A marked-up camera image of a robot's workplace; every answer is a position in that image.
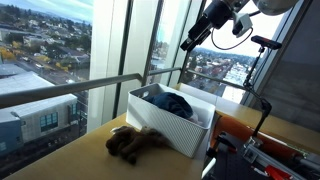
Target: plush toy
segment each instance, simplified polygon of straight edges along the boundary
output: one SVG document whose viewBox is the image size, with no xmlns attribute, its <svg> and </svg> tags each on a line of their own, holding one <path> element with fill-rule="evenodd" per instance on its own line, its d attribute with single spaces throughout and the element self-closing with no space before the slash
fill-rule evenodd
<svg viewBox="0 0 320 180">
<path fill-rule="evenodd" d="M 140 132 L 132 127 L 122 126 L 113 129 L 115 134 L 106 142 L 109 153 L 113 156 L 118 154 L 131 164 L 137 161 L 137 151 L 147 147 L 161 147 L 168 143 L 168 140 L 157 130 L 143 127 Z"/>
</svg>

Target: cloudy sky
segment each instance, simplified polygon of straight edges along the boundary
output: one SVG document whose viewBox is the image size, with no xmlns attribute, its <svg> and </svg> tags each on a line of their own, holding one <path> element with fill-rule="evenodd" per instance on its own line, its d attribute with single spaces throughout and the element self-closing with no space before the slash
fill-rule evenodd
<svg viewBox="0 0 320 180">
<path fill-rule="evenodd" d="M 49 12 L 78 22 L 85 20 L 86 22 L 92 23 L 93 1 L 94 0 L 0 0 L 0 3 L 13 4 L 24 9 Z M 165 0 L 157 37 L 161 38 L 160 41 L 166 41 L 170 44 L 172 32 L 174 31 L 174 25 L 176 23 L 176 17 L 179 16 L 177 10 L 179 6 L 181 6 L 180 3 L 185 3 L 185 1 Z M 256 10 L 257 8 L 250 1 L 241 11 L 243 13 L 252 13 Z M 251 20 L 254 28 L 252 35 L 260 35 L 271 39 L 281 18 L 282 15 L 266 16 L 264 14 L 252 17 Z M 232 34 L 232 26 L 233 22 L 229 21 L 220 30 L 214 31 L 213 37 L 217 45 L 224 48 L 230 47 L 240 42 L 246 36 L 245 34 L 239 39 L 236 38 Z M 212 45 L 210 37 L 208 37 L 201 46 L 214 51 L 221 51 Z M 237 48 L 223 52 L 257 56 L 259 47 L 259 45 L 253 43 L 249 38 Z"/>
<path fill-rule="evenodd" d="M 0 3 L 92 23 L 93 0 L 0 0 Z"/>
</svg>

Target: metal railing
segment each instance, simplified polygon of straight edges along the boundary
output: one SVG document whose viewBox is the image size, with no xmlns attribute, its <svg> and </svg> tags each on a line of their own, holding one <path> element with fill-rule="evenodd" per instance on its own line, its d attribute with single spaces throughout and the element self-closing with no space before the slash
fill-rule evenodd
<svg viewBox="0 0 320 180">
<path fill-rule="evenodd" d="M 238 84 L 233 84 L 233 83 L 231 83 L 231 82 L 224 81 L 224 80 L 222 80 L 222 79 L 218 79 L 218 78 L 215 78 L 215 77 L 212 77 L 212 76 L 208 76 L 208 75 L 199 73 L 199 72 L 197 72 L 197 71 L 193 71 L 193 70 L 189 70 L 189 69 L 188 69 L 187 72 L 190 72 L 190 73 L 196 74 L 196 75 L 198 75 L 198 76 L 201 76 L 201 77 L 204 77 L 204 78 L 208 78 L 208 79 L 211 79 L 211 80 L 213 80 L 213 81 L 217 81 L 217 82 L 220 82 L 220 83 L 223 83 L 223 84 L 226 84 L 226 85 L 229 85 L 229 86 L 238 88 L 238 89 L 246 90 L 243 86 L 240 86 L 240 85 L 238 85 Z"/>
<path fill-rule="evenodd" d="M 149 76 L 162 74 L 162 73 L 167 73 L 167 72 L 172 72 L 172 71 L 178 71 L 178 70 L 181 71 L 181 68 L 175 67 L 175 68 L 168 68 L 168 69 L 152 70 L 152 71 L 149 71 Z"/>
<path fill-rule="evenodd" d="M 0 109 L 135 79 L 142 82 L 142 76 L 138 73 L 134 73 L 116 77 L 89 80 L 86 82 L 76 82 L 72 84 L 63 84 L 52 87 L 2 94 L 0 95 Z"/>
</svg>

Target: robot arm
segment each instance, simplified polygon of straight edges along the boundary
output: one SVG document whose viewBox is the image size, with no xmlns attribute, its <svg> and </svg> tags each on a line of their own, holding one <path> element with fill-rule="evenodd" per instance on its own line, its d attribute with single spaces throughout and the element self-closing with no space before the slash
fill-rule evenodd
<svg viewBox="0 0 320 180">
<path fill-rule="evenodd" d="M 252 23 L 248 14 L 238 13 L 249 0 L 212 0 L 202 17 L 189 30 L 188 38 L 181 44 L 184 51 L 191 51 L 201 44 L 210 34 L 211 28 L 220 29 L 228 20 L 233 19 L 233 34 L 243 35 Z M 252 0 L 260 12 L 278 15 L 293 7 L 298 0 Z"/>
</svg>

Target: wooden table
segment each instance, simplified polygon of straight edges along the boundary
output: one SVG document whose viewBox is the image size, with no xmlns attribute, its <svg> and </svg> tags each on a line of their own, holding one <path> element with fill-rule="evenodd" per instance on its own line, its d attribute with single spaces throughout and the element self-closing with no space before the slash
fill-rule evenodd
<svg viewBox="0 0 320 180">
<path fill-rule="evenodd" d="M 191 159 L 171 148 L 150 148 L 131 165 L 120 157 L 109 155 L 105 142 L 114 127 L 127 125 L 126 114 L 71 142 L 6 179 L 201 179 L 209 133 L 196 156 Z"/>
<path fill-rule="evenodd" d="M 217 97 L 215 105 L 217 114 L 233 117 L 252 128 L 257 127 L 261 118 L 261 111 L 236 104 L 221 97 Z M 269 115 L 262 124 L 260 132 L 298 148 L 320 154 L 319 132 L 281 118 Z"/>
</svg>

